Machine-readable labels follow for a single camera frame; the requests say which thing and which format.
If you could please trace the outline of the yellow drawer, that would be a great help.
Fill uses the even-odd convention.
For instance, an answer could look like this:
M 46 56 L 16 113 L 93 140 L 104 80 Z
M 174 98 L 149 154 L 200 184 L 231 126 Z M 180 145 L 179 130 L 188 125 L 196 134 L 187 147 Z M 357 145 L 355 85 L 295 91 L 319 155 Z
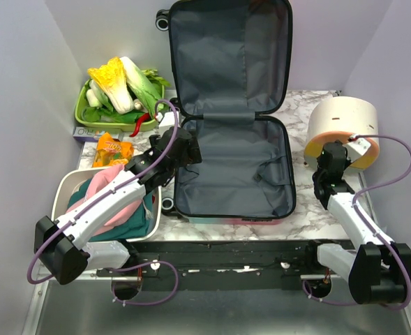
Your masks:
M 361 172 L 368 169 L 379 156 L 380 146 L 375 140 L 368 139 L 371 143 L 371 146 L 368 148 L 368 151 L 358 160 L 353 162 L 346 170 L 347 173 Z M 307 164 L 317 170 L 317 158 L 322 152 L 323 144 L 317 143 L 314 140 L 311 140 L 304 149 L 304 158 Z

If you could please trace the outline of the cream cylindrical bucket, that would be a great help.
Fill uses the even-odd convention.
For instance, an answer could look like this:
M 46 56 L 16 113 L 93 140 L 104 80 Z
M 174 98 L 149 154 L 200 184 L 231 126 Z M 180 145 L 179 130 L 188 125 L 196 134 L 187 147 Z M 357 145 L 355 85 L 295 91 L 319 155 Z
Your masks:
M 360 98 L 337 96 L 325 99 L 311 112 L 306 145 L 315 136 L 330 131 L 378 134 L 377 110 Z

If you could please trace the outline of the pink baseball cap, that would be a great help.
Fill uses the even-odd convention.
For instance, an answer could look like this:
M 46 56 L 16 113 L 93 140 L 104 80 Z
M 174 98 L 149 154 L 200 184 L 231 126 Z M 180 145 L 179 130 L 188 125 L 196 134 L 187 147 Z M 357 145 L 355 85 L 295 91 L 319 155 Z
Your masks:
M 100 172 L 97 172 L 92 178 L 91 183 L 89 184 L 86 197 L 82 202 L 79 202 L 78 206 L 80 206 L 85 200 L 88 200 L 93 195 L 97 194 L 97 192 L 106 187 L 123 169 L 124 165 L 120 164 L 113 165 L 104 170 L 101 170 Z M 97 231 L 102 230 L 105 226 L 109 226 L 112 223 L 123 223 L 128 217 L 133 215 L 135 208 L 141 203 L 142 200 L 132 202 L 131 204 L 123 208 L 118 214 L 113 216 L 107 223 L 103 225 L 103 227 L 101 227 Z

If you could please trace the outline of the teal cloth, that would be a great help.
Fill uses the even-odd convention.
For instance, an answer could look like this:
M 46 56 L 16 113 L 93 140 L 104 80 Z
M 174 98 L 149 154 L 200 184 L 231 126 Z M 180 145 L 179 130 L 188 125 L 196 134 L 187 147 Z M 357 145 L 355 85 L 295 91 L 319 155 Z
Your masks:
M 87 195 L 87 190 L 92 178 L 80 185 L 69 198 L 67 211 L 75 208 Z M 140 205 L 135 208 L 132 216 L 123 223 L 112 223 L 99 230 L 90 238 L 90 242 L 112 241 L 118 239 L 133 239 L 145 237 L 150 231 L 151 214 L 153 210 L 153 195 L 146 195 Z

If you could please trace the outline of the pink and teal kids suitcase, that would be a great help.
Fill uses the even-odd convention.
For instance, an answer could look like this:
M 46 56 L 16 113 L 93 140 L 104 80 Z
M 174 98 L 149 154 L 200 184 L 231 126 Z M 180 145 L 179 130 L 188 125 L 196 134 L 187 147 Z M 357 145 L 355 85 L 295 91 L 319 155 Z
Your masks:
M 181 127 L 202 160 L 174 178 L 187 218 L 274 225 L 297 194 L 282 106 L 292 56 L 289 1 L 177 1 L 167 13 Z

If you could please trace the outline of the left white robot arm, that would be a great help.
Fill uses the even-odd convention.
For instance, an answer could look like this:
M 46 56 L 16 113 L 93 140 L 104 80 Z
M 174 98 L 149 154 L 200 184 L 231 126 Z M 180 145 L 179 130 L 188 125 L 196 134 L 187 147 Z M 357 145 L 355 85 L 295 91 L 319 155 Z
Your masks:
M 114 268 L 122 276 L 136 269 L 136 258 L 119 241 L 90 239 L 126 206 L 165 186 L 179 168 L 201 163 L 195 131 L 173 126 L 150 137 L 150 148 L 86 202 L 56 220 L 42 217 L 35 226 L 34 261 L 41 261 L 59 284 L 74 281 L 88 269 Z

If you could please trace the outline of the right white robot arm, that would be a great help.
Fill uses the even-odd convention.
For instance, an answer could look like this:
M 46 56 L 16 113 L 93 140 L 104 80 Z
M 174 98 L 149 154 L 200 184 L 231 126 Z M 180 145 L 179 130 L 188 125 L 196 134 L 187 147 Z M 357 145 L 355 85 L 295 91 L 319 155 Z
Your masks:
M 340 140 L 324 144 L 313 174 L 314 194 L 337 218 L 354 250 L 320 244 L 304 254 L 303 265 L 313 274 L 324 268 L 334 271 L 348 283 L 357 304 L 400 310 L 411 301 L 411 249 L 386 235 L 359 204 L 360 196 L 371 188 L 355 192 L 343 178 L 370 147 L 368 135 L 351 135 L 345 144 Z

